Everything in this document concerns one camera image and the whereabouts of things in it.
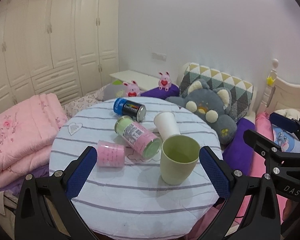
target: cabinet handle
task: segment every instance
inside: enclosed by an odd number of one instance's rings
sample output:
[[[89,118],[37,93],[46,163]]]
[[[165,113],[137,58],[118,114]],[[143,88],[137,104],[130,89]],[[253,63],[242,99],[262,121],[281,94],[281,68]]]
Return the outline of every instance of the cabinet handle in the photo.
[[[62,89],[62,87],[61,88],[58,88],[58,89],[55,89],[53,92],[58,92],[58,91],[60,91]]]

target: white tablecloth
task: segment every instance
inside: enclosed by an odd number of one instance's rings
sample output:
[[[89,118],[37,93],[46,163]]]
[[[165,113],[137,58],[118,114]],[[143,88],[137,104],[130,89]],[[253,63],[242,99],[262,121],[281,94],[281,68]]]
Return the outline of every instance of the white tablecloth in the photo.
[[[172,111],[181,134],[194,138],[200,146],[210,146],[222,158],[216,132],[195,114],[157,98],[132,100],[146,106],[142,125],[147,129],[156,132],[156,114]],[[105,101],[85,109],[61,128],[52,146],[50,174],[64,170],[87,146],[97,148],[98,140],[127,146],[114,132],[118,116],[113,112],[113,103]],[[200,163],[181,185],[170,186],[160,176],[160,154],[142,161],[126,148],[125,167],[95,166],[72,202],[93,231],[111,238],[171,239],[187,234],[217,199]]]

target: bedpost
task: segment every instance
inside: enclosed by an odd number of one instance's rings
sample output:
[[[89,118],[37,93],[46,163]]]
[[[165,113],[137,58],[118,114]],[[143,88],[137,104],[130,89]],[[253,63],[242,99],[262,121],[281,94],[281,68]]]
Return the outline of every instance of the bedpost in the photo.
[[[278,65],[279,65],[279,61],[276,58],[273,59],[272,60],[272,69],[267,77],[267,86],[266,86],[265,92],[262,96],[261,103],[258,108],[257,114],[264,112],[267,108],[268,103],[270,103],[269,99],[271,99],[270,96],[271,96],[272,89],[274,87],[274,81],[277,78]]]

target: light switch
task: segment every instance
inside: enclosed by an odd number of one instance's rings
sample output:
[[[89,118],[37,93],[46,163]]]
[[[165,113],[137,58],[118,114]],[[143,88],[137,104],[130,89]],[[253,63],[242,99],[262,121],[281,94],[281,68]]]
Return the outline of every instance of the light switch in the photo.
[[[152,58],[153,58],[153,59],[157,59],[157,60],[166,61],[166,59],[167,59],[167,54],[162,54],[162,53],[153,52],[153,53],[152,53]]]

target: purple cushion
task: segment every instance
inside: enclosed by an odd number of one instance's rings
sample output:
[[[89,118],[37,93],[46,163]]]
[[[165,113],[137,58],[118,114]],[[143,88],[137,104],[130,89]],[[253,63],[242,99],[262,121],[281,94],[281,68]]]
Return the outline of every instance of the purple cushion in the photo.
[[[38,167],[30,173],[34,175],[35,178],[49,177],[49,164]],[[25,177],[25,175],[21,176],[19,179],[11,182],[9,185],[0,188],[0,191],[9,190],[14,196],[18,197]]]
[[[223,160],[233,170],[239,170],[248,176],[253,157],[253,149],[243,141],[243,133],[248,129],[255,129],[254,123],[245,118],[239,119],[237,122],[237,132],[233,141],[224,150]]]
[[[168,97],[179,96],[179,88],[174,84],[171,85],[168,91],[165,91],[164,89],[159,90],[159,87],[157,87],[149,91],[143,92],[140,96],[149,98],[160,98],[165,100]]]

